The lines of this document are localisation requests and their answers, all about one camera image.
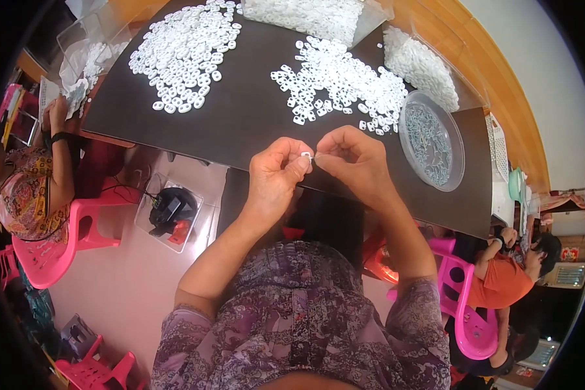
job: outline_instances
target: clear plastic bin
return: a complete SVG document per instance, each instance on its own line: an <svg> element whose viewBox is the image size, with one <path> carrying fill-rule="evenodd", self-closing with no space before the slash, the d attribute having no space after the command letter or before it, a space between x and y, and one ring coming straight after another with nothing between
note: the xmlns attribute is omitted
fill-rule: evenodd
<svg viewBox="0 0 585 390"><path fill-rule="evenodd" d="M107 74L110 68L115 64L115 61L130 43L132 38L136 36L141 27L148 23L149 20L156 15L156 12L160 10L163 4L150 4L143 8L136 15L132 16L129 21L117 32L117 34L109 40L109 48L100 53L98 58L95 59L95 65L101 67L100 74ZM125 18L126 12L115 11L113 14L122 14Z"/></svg>
<svg viewBox="0 0 585 390"><path fill-rule="evenodd" d="M395 18L390 25L426 45L450 70L459 110L490 107L484 79L466 43L435 12L416 1L395 1Z"/></svg>
<svg viewBox="0 0 585 390"><path fill-rule="evenodd" d="M63 52L67 66L61 67L63 84L73 84L82 76L86 62L94 47L108 47L111 39L125 24L112 3L92 11L57 35L57 43Z"/></svg>
<svg viewBox="0 0 585 390"><path fill-rule="evenodd" d="M191 189L188 188L186 184L177 183L159 172L154 172L154 174L151 176L151 179L149 181L150 182L147 185L146 191L154 196L156 196L156 194L158 194L163 189L167 189L167 188L171 188L171 187L179 187L179 188L184 188L184 189L188 190L191 193L191 195L193 196L193 198L195 199L195 202L197 203L197 212L195 213L195 218L193 219L193 222L191 223L191 226L188 230L187 238L184 240L184 242L181 245L177 245L177 244L169 241L168 238L171 237L171 235L167 234L167 233L163 234L161 237L150 236L151 238L155 239L156 241L160 242L161 244L164 244L164 246L167 246L168 248L171 248L175 252L181 254L182 251L184 250L184 247L187 245L187 241L189 240L189 238L191 237L191 234L193 233L193 229L198 224L198 218L202 214L201 210L202 210L202 206L204 204L204 199L201 195L198 195L194 191L191 191ZM135 225L148 234L152 229L154 229L154 225L152 225L149 222L149 220L150 220L149 215L150 215L151 209L152 209L152 199L149 196L144 195L141 198L141 202L139 203L138 210L137 210L137 213L135 215Z"/></svg>
<svg viewBox="0 0 585 390"><path fill-rule="evenodd" d="M394 18L392 0L241 0L241 2L243 16L246 19L285 27L323 39L339 39L349 49L383 22ZM330 12L336 12L337 16L328 17Z"/></svg>

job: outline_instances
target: hand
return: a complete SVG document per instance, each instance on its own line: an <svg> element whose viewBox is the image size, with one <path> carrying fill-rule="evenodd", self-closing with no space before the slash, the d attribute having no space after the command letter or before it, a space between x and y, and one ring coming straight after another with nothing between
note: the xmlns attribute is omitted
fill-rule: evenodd
<svg viewBox="0 0 585 390"><path fill-rule="evenodd" d="M505 246L511 248L518 238L518 232L512 228L504 228L500 231L500 235L505 239Z"/></svg>
<svg viewBox="0 0 585 390"><path fill-rule="evenodd" d="M250 163L250 193L241 217L264 234L284 214L293 198L297 183L312 172L312 165L302 152L312 149L299 140L283 136Z"/></svg>
<svg viewBox="0 0 585 390"><path fill-rule="evenodd" d="M42 122L42 127L41 127L41 131L49 131L50 130L50 110L52 109L52 107L54 107L54 104L56 103L56 99L53 100L52 102L50 102L50 104L47 105L46 109L44 110L44 115L43 115L43 122Z"/></svg>
<svg viewBox="0 0 585 390"><path fill-rule="evenodd" d="M52 136L65 129L65 118L69 110L67 98L63 95L59 95L58 98L53 100L53 103L50 103L52 105L50 109L50 131Z"/></svg>
<svg viewBox="0 0 585 390"><path fill-rule="evenodd" d="M316 145L314 161L375 210L396 195L385 162L383 142L353 126L342 126L327 133Z"/></svg>

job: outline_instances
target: wristwatch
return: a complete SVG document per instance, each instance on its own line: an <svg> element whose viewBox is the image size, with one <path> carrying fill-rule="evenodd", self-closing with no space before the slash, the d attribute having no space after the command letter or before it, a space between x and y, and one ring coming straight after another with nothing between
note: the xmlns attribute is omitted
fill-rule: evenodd
<svg viewBox="0 0 585 390"><path fill-rule="evenodd" d="M54 136L52 136L52 138L50 139L50 148L52 148L52 145L56 141L66 140L68 138L69 138L69 133L66 133L66 132L58 132L58 133L54 134Z"/></svg>
<svg viewBox="0 0 585 390"><path fill-rule="evenodd" d="M507 250L507 245L505 244L505 238L500 234L494 237L495 240L499 240L500 242L500 252L504 252Z"/></svg>

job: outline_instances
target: clear plastic container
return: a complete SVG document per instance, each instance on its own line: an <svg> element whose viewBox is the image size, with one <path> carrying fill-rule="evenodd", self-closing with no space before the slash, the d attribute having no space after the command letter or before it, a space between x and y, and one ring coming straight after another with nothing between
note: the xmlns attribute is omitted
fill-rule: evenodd
<svg viewBox="0 0 585 390"><path fill-rule="evenodd" d="M390 25L426 45L444 61L459 97L459 110L490 107L484 79L465 42L435 12L418 1L395 2Z"/></svg>
<svg viewBox="0 0 585 390"><path fill-rule="evenodd" d="M193 196L193 198L195 199L195 202L197 203L197 212L195 213L195 218L193 218L193 222L191 223L191 226L188 230L187 237L182 244L178 245L178 244L175 244L175 243L169 241L168 238L171 237L171 235L167 234L167 233L163 234L161 237L155 237L155 236L150 235L151 238L164 244L164 246L171 248L175 252L181 254L182 251L184 250L184 247L187 245L187 241L191 237L191 233L193 232L193 228L198 223L198 218L201 215L200 211L202 210L201 208L202 208L202 205L204 204L204 199L201 195L198 195L194 191L191 191L191 189L188 188L187 185L177 183L174 180L169 179L167 176L165 176L159 172L154 172L154 174L151 176L151 179L149 181L150 182L147 185L146 191L154 196L156 196L156 194L158 194L163 189L168 189L171 187L179 187L179 188L184 188L184 189L188 190L191 193L191 195ZM136 211L137 213L135 215L135 225L148 234L152 229L154 229L154 225L152 225L149 222L149 220L150 220L149 215L150 215L151 209L152 209L152 199L149 196L144 195L141 198L141 202L138 206L138 210Z"/></svg>
<svg viewBox="0 0 585 390"><path fill-rule="evenodd" d="M398 116L398 136L423 182L444 192L460 185L465 169L462 136L453 117L427 94L415 90L407 95Z"/></svg>
<svg viewBox="0 0 585 390"><path fill-rule="evenodd" d="M100 75L107 74L110 68L115 64L117 58L122 55L122 52L130 43L132 38L136 36L141 27L148 23L149 20L156 15L163 4L150 4L132 16L129 21L117 32L117 34L109 40L108 49L102 51L98 58L95 59L95 65L101 67ZM113 14L122 14L122 17L129 17L127 12L119 12L115 10Z"/></svg>
<svg viewBox="0 0 585 390"><path fill-rule="evenodd" d="M63 64L67 65L61 67L63 84L75 83L82 76L82 71L94 47L102 45L108 48L109 42L124 24L117 9L112 3L107 3L78 19L58 34L57 43L65 58Z"/></svg>
<svg viewBox="0 0 585 390"><path fill-rule="evenodd" d="M349 49L386 20L394 18L392 0L241 0L249 20L339 39ZM328 12L335 12L332 17Z"/></svg>

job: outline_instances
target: air conditioner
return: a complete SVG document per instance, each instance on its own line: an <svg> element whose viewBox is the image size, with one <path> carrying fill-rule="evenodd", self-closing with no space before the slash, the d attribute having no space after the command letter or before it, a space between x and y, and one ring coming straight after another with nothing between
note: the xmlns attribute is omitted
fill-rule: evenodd
<svg viewBox="0 0 585 390"><path fill-rule="evenodd" d="M585 263L557 262L538 285L579 289L585 283Z"/></svg>
<svg viewBox="0 0 585 390"><path fill-rule="evenodd" d="M534 370L546 371L553 361L554 355L559 350L560 343L556 341L539 340L535 352L528 358L519 361L518 364L532 368Z"/></svg>

